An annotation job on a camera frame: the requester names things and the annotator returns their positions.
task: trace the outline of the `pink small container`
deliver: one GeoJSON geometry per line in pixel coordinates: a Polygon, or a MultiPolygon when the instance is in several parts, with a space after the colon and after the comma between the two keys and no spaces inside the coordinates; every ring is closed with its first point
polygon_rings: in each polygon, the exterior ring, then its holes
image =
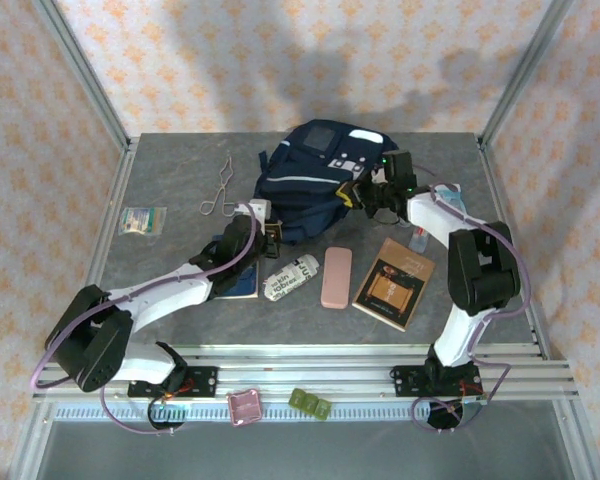
{"type": "Polygon", "coordinates": [[[227,397],[231,425],[242,427],[262,419],[260,394],[254,388],[245,392],[232,393],[227,397]]]}

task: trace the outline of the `newspaper roll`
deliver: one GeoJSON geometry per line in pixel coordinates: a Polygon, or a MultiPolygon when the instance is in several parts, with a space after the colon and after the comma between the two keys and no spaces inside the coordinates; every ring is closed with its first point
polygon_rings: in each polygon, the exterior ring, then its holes
{"type": "Polygon", "coordinates": [[[264,296],[272,302],[280,300],[314,277],[318,273],[319,266],[313,255],[302,255],[296,258],[265,280],[264,296]]]}

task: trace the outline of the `floral wallpaper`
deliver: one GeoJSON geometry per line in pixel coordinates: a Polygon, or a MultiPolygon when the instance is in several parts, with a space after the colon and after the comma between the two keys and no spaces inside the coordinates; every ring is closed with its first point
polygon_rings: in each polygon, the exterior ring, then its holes
{"type": "Polygon", "coordinates": [[[549,0],[59,0],[127,131],[481,131],[549,0]]]}
{"type": "Polygon", "coordinates": [[[535,298],[600,451],[600,0],[573,4],[494,152],[535,298]]]}
{"type": "Polygon", "coordinates": [[[119,152],[31,0],[0,1],[0,478],[85,280],[119,152]]]}

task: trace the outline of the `pink phone case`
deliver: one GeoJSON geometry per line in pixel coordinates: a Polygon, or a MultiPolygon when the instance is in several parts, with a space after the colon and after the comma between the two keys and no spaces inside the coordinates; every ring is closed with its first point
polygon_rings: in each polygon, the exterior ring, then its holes
{"type": "Polygon", "coordinates": [[[325,308],[347,308],[351,283],[351,260],[348,248],[329,247],[324,254],[324,277],[320,303],[325,308]]]}

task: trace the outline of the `book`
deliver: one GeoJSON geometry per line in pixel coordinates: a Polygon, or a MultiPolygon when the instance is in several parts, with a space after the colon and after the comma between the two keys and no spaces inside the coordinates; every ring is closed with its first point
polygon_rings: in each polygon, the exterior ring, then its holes
{"type": "MultiPolygon", "coordinates": [[[[220,240],[222,235],[214,235],[213,240],[220,240]]],[[[235,300],[239,298],[258,298],[258,262],[245,269],[236,284],[216,298],[235,300]]]]}
{"type": "Polygon", "coordinates": [[[387,238],[353,306],[404,332],[434,268],[428,258],[387,238]]]}

